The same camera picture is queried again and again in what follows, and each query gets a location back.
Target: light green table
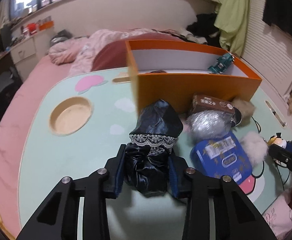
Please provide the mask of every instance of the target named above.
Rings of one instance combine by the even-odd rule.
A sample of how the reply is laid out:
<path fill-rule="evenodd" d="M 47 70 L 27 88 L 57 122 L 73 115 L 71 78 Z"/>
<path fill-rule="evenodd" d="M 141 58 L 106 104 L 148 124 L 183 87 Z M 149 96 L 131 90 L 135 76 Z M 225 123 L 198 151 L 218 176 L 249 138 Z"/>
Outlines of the light green table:
<path fill-rule="evenodd" d="M 25 144 L 20 168 L 18 194 L 22 226 L 62 177 L 78 179 L 90 175 L 104 167 L 106 161 L 117 154 L 121 144 L 129 142 L 128 134 L 135 128 L 137 121 L 130 84 L 115 85 L 111 82 L 123 71 L 126 68 L 68 78 L 53 87 L 42 101 Z M 78 95 L 74 90 L 76 83 L 84 76 L 93 74 L 102 75 L 108 80 L 108 83 L 92 87 L 81 95 L 94 104 L 93 115 L 78 132 L 64 137 L 53 135 L 48 127 L 51 111 L 66 98 Z M 262 126 L 261 135 L 268 139 L 276 132 L 282 132 L 283 138 L 292 140 L 292 131 L 280 126 L 265 100 L 271 102 L 261 89 L 252 98 L 252 103 L 257 107 L 254 117 Z M 254 122 L 236 128 L 234 134 L 240 138 L 250 130 L 257 131 Z M 174 148 L 189 166 L 193 166 L 190 161 L 192 147 L 187 134 L 182 133 Z M 257 167 L 254 174 L 259 174 L 261 168 Z M 285 180 L 288 171 L 281 169 L 281 173 Z M 281 192 L 278 171 L 268 158 L 264 175 L 257 179 L 255 191 L 249 198 L 262 213 Z M 169 194 L 145 198 L 124 184 L 117 200 L 107 200 L 107 214 L 112 240 L 180 240 L 185 206 Z M 78 239 L 81 239 L 81 224 L 79 216 Z"/>

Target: light green cloth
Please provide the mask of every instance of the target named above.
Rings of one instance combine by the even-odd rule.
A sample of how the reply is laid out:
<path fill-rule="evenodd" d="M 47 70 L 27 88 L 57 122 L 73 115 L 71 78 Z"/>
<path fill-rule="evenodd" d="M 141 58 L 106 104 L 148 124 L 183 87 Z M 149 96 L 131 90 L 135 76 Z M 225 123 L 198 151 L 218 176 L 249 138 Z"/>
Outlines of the light green cloth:
<path fill-rule="evenodd" d="M 250 0 L 218 0 L 215 26 L 221 30 L 223 49 L 241 56 L 247 32 Z"/>

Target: black shiny fabric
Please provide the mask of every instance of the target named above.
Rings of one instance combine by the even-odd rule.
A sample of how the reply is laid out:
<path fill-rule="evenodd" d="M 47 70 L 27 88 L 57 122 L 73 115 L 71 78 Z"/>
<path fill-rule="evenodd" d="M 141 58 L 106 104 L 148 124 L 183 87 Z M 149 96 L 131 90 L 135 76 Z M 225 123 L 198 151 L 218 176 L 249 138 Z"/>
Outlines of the black shiny fabric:
<path fill-rule="evenodd" d="M 183 124 L 174 108 L 164 100 L 146 106 L 139 115 L 136 128 L 130 134 L 159 134 L 177 138 Z"/>
<path fill-rule="evenodd" d="M 144 194 L 166 192 L 168 179 L 169 150 L 164 147 L 161 153 L 150 153 L 151 147 L 129 143 L 125 152 L 126 183 L 135 186 Z"/>

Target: white drawer cabinet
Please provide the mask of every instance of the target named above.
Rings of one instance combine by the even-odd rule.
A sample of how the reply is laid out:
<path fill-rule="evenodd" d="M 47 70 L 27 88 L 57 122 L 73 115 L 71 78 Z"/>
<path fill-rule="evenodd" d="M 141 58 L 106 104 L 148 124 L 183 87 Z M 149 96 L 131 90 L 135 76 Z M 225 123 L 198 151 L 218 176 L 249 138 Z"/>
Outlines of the white drawer cabinet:
<path fill-rule="evenodd" d="M 37 63 L 46 55 L 50 40 L 55 34 L 54 28 L 50 28 L 32 35 L 11 48 L 12 60 L 23 81 L 28 78 Z"/>

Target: barcode label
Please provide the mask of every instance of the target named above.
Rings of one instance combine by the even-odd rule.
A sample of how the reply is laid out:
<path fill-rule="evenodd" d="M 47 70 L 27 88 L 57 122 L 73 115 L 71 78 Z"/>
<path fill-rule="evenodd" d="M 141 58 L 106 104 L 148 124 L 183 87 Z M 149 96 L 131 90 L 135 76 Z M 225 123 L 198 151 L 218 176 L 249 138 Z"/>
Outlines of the barcode label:
<path fill-rule="evenodd" d="M 236 146 L 233 139 L 229 136 L 225 139 L 222 139 L 218 142 L 215 142 L 213 144 L 210 144 L 205 147 L 206 153 L 208 154 L 210 159 L 213 159 L 226 151 L 229 151 L 230 149 L 234 148 Z"/>

